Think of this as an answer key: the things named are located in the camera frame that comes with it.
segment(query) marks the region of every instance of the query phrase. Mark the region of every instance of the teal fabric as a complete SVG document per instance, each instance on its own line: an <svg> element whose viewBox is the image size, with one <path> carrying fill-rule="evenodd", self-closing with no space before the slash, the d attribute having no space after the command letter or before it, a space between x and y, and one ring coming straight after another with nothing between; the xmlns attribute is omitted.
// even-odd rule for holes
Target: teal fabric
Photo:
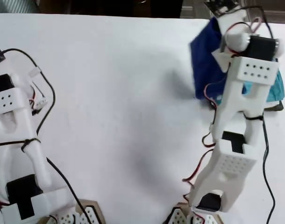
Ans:
<svg viewBox="0 0 285 224"><path fill-rule="evenodd" d="M251 82L244 83L244 87L246 89L245 95L250 93L251 86L252 86ZM270 88L267 102L280 101L280 100L283 100L284 97L285 97L284 83L283 83L281 73L280 71L278 71L275 83ZM222 99L220 98L220 96L215 97L214 100L216 101L217 104L221 104Z"/></svg>

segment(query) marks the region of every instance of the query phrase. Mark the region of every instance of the white table surface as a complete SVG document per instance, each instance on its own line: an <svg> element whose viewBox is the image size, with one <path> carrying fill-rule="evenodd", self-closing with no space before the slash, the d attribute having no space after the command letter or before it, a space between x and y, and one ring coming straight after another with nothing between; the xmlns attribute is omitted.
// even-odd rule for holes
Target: white table surface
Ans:
<svg viewBox="0 0 285 224"><path fill-rule="evenodd" d="M204 153L201 137L213 118L193 98L188 48L206 23L0 14L0 48L32 55L57 93L40 134L46 155L80 198L99 202L108 224L162 223L189 190L181 179ZM285 25L271 27L285 41ZM260 32L268 34L264 26ZM32 68L19 53L7 58L20 73ZM285 54L280 69L285 83ZM285 223L285 109L265 116L277 200L270 223ZM229 128L244 126L239 115ZM257 150L262 158L263 133ZM261 159L231 213L263 224L271 205Z"/></svg>

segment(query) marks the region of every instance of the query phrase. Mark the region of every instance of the black wire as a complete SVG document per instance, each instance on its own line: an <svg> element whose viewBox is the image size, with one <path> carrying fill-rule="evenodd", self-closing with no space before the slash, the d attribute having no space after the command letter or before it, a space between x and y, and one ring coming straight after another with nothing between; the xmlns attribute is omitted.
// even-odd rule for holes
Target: black wire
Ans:
<svg viewBox="0 0 285 224"><path fill-rule="evenodd" d="M29 54L27 54L26 52L24 52L23 50L16 49L16 48L10 48L10 49L7 49L7 50L2 51L2 53L5 54L5 53L7 53L7 52L9 52L9 51L18 51L18 52L24 54L26 57L28 57L28 58L31 60L31 62L32 62L36 67L38 67L37 64L35 63L35 61L32 59L32 57L31 57ZM52 101L51 107L50 107L49 110L46 112L45 116L43 117L41 123L39 124L39 126L38 126L38 128L37 128L37 130L36 130L36 133L37 133L37 134L39 134L40 129L41 129L41 127L42 127L44 121L45 121L46 118L48 117L48 115L49 115L50 111L52 110L52 108L54 107L54 104L55 104L55 101L56 101L56 96L55 96L55 91L54 91L53 86L50 84L50 82L47 80L47 78L45 77L45 75L43 74L43 72L42 72L41 70L40 70L40 73L41 73L43 79L46 81L46 83L48 84L48 86L50 87L50 89L51 89L51 91L52 91L53 101ZM24 144L26 144L26 141L27 141L27 140L25 140L25 141L17 141L17 142L15 142L15 144L18 144L18 143L24 143ZM14 143L13 143L13 142L7 142L7 143L1 143L1 144L2 144L2 146L3 146L3 145L14 144ZM92 222L91 222L91 220L90 220L90 218L89 218L89 216L88 216L86 210L85 210L84 207L82 206L81 202L79 201L77 195L75 194L75 192L74 192L72 186L70 185L70 183L69 183L69 181L67 180L67 178L65 177L65 175L60 171L59 168L57 168L57 166L56 166L49 158L47 158L47 162L57 171L57 173L58 173L58 174L63 178L63 180L66 182L66 184L68 185L68 188L70 189L71 193L73 194L73 196L74 196L74 198L75 198L75 200L76 200L78 206L80 207L80 209L82 210L82 212L85 214L85 217L87 218L88 223L89 223L89 224L92 224Z"/></svg>
<svg viewBox="0 0 285 224"><path fill-rule="evenodd" d="M5 54L5 53L7 53L7 52L9 52L9 51L18 51L18 52L24 54L26 57L29 58L29 60L31 60L31 62L34 64L34 66L36 66L36 67L39 68L39 66L37 66L36 62L32 59L32 57L31 57L29 54L27 54L26 52L24 52L23 50L20 50L20 49L17 49L17 48L10 48L10 49L7 49L7 50L2 51L2 54ZM40 124L39 124L39 126L38 126L38 128L37 128L37 130L36 130L36 133L37 133L37 134L39 134L39 131L40 131L40 129L41 129L41 127L42 127L44 121L45 121L46 118L48 117L50 111L51 111L52 108L54 107L55 100L56 100L55 91L54 91L53 86L52 86L52 85L50 84L50 82L47 80L46 76L43 74L43 72L41 71L41 69L40 69L40 73L41 73L43 79L45 80L45 82L48 84L48 86L50 87L50 89L51 89L51 91L52 91L53 100L52 100L52 104L51 104L49 110L46 112L45 116L43 117L42 121L40 122Z"/></svg>
<svg viewBox="0 0 285 224"><path fill-rule="evenodd" d="M266 177L266 170L265 170L265 165L266 165L266 160L267 160L267 157L268 157L268 154L269 154L269 143L268 143L268 136L267 136L267 131L266 131L266 125L265 125L265 120L263 118L263 131L264 131L264 138L265 138L265 143L266 143L266 150L265 150L265 153L264 153L264 156L263 156L263 176L264 176L264 180L265 180L265 183L266 183L266 186L269 190L269 193L272 197L272 202L273 202L273 205L272 205L272 208L269 212L269 215L268 215L268 218L267 218L267 221L266 221L266 224L269 223L270 221L270 218L272 216L272 213L274 211L274 208L275 208L275 198L274 198L274 195L273 195L273 192L269 186L269 183L267 181L267 177Z"/></svg>
<svg viewBox="0 0 285 224"><path fill-rule="evenodd" d="M272 30L271 30L271 28L270 28L270 26L269 26L269 24L268 24L268 21L267 21L267 18L266 18L266 14L265 14L264 9L263 9L262 6L245 6L245 7L241 7L241 8L239 8L239 9L236 9L236 10L234 10L234 11L227 12L227 13L225 13L225 14L232 14L232 13L235 13L235 12L237 12L237 11L239 11L239 10L250 9L250 8L258 8L258 9L260 9L260 11L261 11L261 13L262 13L263 21L264 21L264 23L266 24L266 26L267 26L267 28L268 28L268 30L269 30L270 37L271 37L272 39L274 39L274 38L273 38Z"/></svg>
<svg viewBox="0 0 285 224"><path fill-rule="evenodd" d="M58 224L57 218L55 218L55 216L49 215L50 218L54 219L55 222Z"/></svg>
<svg viewBox="0 0 285 224"><path fill-rule="evenodd" d="M70 185L69 181L67 180L67 178L64 176L64 174L59 170L59 168L57 168L57 166L47 157L47 162L58 172L58 174L63 178L63 180L66 182L66 184L68 185L68 188L70 189L71 193L73 194L77 204L79 205L80 209L82 210L82 212L84 213L85 217L87 218L87 221L89 222L89 224L92 224L86 210L83 208L82 204L80 203L78 197L76 196L72 186Z"/></svg>

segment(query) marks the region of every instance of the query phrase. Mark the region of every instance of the blue cloth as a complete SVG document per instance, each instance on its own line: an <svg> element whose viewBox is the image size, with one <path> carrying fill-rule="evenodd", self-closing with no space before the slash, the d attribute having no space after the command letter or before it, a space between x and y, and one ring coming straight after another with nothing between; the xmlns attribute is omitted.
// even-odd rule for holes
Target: blue cloth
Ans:
<svg viewBox="0 0 285 224"><path fill-rule="evenodd" d="M221 102L219 96L223 94L226 74L221 71L218 63L212 56L212 52L219 48L220 43L221 33L215 18L212 18L200 34L190 43L196 98L203 99L205 86L208 83L212 83L207 89L207 95L217 100L218 104ZM246 82L242 93L248 94L251 85L251 82ZM270 89L267 102L279 101L284 97L284 84L281 74L278 71L275 84Z"/></svg>
<svg viewBox="0 0 285 224"><path fill-rule="evenodd" d="M218 22L212 18L201 33L191 42L192 69L195 85L196 98L204 98L203 90L208 83L216 83L225 77L212 56L212 52L217 50L221 42L221 33L218 27ZM225 86L226 80L211 85L207 94L209 97L221 95Z"/></svg>

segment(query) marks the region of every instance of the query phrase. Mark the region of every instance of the hole pattern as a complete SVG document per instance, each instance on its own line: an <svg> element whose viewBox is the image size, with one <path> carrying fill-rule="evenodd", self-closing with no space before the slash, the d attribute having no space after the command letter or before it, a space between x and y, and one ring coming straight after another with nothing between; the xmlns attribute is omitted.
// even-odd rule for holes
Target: hole pattern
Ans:
<svg viewBox="0 0 285 224"><path fill-rule="evenodd" d="M264 68L263 66L259 66L259 68L261 69L261 70L264 70L264 69L266 69L266 70L270 70L270 68ZM257 74L256 75L258 78L261 78L261 74Z"/></svg>
<svg viewBox="0 0 285 224"><path fill-rule="evenodd" d="M226 155L219 162L219 171L240 174L246 169L249 163L250 160L248 159Z"/></svg>

